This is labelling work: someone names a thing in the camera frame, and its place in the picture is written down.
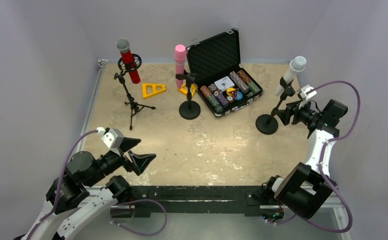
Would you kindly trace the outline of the black clip stand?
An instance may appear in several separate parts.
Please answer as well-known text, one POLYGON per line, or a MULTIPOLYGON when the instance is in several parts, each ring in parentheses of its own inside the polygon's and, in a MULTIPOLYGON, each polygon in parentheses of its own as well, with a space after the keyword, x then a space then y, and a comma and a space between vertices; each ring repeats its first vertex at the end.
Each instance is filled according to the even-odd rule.
POLYGON ((186 71, 184 71, 183 74, 176 74, 177 80, 185 80, 185 86, 187 88, 187 100, 179 106, 179 114, 186 120, 193 120, 199 117, 201 113, 200 105, 192 100, 191 86, 194 83, 195 78, 195 73, 187 73, 186 71))
POLYGON ((281 77, 279 82, 279 87, 282 87, 282 93, 280 95, 280 99, 278 104, 272 109, 270 114, 262 114, 260 115, 255 122, 256 128, 265 135, 272 135, 278 130, 278 122, 275 118, 277 112, 279 111, 279 107, 283 101, 287 99, 287 97, 292 97, 295 94, 295 90, 293 89, 292 80, 287 83, 284 77, 281 77))

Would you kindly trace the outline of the white toy microphone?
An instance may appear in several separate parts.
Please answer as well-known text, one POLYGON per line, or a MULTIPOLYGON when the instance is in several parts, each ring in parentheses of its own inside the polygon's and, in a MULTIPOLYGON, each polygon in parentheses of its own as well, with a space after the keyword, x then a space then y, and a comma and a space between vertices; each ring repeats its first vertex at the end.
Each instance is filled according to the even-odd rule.
POLYGON ((285 84, 290 84, 294 78, 302 71, 304 71, 307 60, 303 56, 296 56, 290 61, 288 70, 282 76, 281 80, 285 84))

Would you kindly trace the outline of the red glitter microphone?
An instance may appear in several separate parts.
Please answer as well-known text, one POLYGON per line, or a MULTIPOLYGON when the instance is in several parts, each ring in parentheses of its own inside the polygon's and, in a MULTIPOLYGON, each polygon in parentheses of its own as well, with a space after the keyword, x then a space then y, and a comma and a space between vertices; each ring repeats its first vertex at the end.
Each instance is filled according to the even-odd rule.
POLYGON ((137 64, 135 63, 135 58, 130 52, 130 44, 125 38, 119 38, 116 42, 116 48, 119 50, 122 62, 125 65, 125 69, 128 71, 132 83, 139 84, 141 79, 138 71, 136 70, 137 64))

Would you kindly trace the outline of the pink toy microphone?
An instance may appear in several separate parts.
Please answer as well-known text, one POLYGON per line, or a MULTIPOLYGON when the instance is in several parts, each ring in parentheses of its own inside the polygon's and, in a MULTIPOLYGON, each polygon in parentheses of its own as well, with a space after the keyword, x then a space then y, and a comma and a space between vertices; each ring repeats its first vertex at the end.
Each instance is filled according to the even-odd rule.
POLYGON ((176 45, 174 50, 176 74, 184 73, 184 66, 185 66, 186 59, 187 59, 186 47, 182 44, 176 45))

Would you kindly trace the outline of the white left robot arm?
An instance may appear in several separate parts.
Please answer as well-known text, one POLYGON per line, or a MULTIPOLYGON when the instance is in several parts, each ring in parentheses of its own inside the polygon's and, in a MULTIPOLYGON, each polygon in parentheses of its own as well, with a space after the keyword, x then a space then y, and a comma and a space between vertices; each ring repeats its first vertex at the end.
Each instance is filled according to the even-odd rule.
POLYGON ((75 153, 66 164, 63 177, 57 178, 46 194, 41 213, 28 233, 19 240, 73 240, 94 218, 112 205, 132 199, 132 187, 121 176, 110 178, 106 185, 86 204, 88 187, 120 167, 140 175, 156 154, 135 154, 131 148, 141 142, 138 138, 105 133, 102 141, 109 151, 98 159, 88 151, 75 153))

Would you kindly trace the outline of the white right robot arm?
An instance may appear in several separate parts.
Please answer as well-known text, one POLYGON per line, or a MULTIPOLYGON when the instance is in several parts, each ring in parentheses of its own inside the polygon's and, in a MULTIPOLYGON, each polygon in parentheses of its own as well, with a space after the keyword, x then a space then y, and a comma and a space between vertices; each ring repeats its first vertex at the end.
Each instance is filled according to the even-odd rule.
POLYGON ((300 101, 288 103, 284 110, 274 110, 271 115, 262 115, 265 120, 265 133, 273 134, 278 128, 276 117, 284 125, 303 123, 309 133, 309 147, 305 162, 300 162, 287 175, 272 176, 262 187, 263 197, 278 201, 289 207, 295 214, 305 219, 311 218, 332 194, 331 184, 335 181, 326 178, 329 174, 329 160, 335 138, 339 137, 337 124, 348 107, 331 99, 325 108, 318 112, 311 104, 300 106, 300 101))

